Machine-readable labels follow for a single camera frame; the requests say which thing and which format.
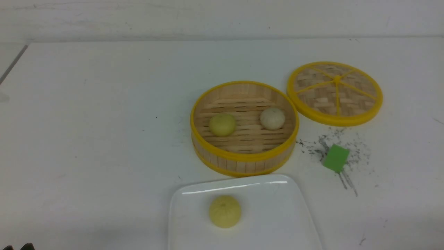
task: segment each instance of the sponge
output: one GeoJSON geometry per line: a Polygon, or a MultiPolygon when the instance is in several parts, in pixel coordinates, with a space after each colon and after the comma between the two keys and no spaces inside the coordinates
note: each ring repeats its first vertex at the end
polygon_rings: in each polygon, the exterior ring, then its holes
{"type": "Polygon", "coordinates": [[[344,165],[347,162],[347,157],[349,156],[349,153],[349,150],[333,144],[333,146],[331,146],[329,152],[327,153],[327,157],[324,160],[324,167],[331,169],[336,173],[342,172],[342,170],[344,169],[344,165]]]}

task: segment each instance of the bamboo steamer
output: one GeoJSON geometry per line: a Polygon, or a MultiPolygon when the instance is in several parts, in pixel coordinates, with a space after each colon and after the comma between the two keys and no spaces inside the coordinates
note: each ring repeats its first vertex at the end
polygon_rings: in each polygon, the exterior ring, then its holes
{"type": "Polygon", "coordinates": [[[233,81],[203,93],[191,111],[190,124],[194,149],[205,165],[225,175],[246,177],[271,173],[288,160],[299,119],[292,101],[278,89],[259,82],[233,81]],[[261,126],[259,116],[269,107],[284,111],[281,129],[261,126]],[[210,119],[218,113],[236,118],[236,130],[227,137],[210,132],[210,119]]]}

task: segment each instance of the woven bamboo lid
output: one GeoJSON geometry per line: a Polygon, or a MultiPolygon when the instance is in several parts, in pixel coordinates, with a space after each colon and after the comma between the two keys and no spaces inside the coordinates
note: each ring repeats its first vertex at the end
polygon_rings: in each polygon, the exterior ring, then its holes
{"type": "Polygon", "coordinates": [[[349,65],[314,62],[296,69],[288,95],[304,116],[332,126],[371,120],[382,105],[382,91],[369,75],[349,65]]]}

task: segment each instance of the white plate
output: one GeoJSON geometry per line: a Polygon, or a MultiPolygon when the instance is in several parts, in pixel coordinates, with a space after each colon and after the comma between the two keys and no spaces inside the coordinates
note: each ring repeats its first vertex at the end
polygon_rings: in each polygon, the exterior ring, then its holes
{"type": "Polygon", "coordinates": [[[322,250],[304,198],[293,179],[278,174],[236,178],[179,189],[170,205],[169,250],[322,250]],[[208,216],[219,195],[242,207],[234,227],[216,227],[208,216]]]}

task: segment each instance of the white table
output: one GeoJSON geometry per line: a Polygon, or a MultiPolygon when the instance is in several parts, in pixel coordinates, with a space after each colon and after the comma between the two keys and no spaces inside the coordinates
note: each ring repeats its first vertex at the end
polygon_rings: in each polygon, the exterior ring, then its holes
{"type": "Polygon", "coordinates": [[[31,44],[0,86],[0,242],[166,249],[174,191],[228,178],[194,154],[199,95],[243,79],[285,90],[318,60],[362,69],[385,97],[344,131],[300,116],[303,145],[277,171],[299,184],[324,249],[441,249],[442,38],[31,44]],[[352,150],[357,197],[320,164],[322,135],[352,150]]]}

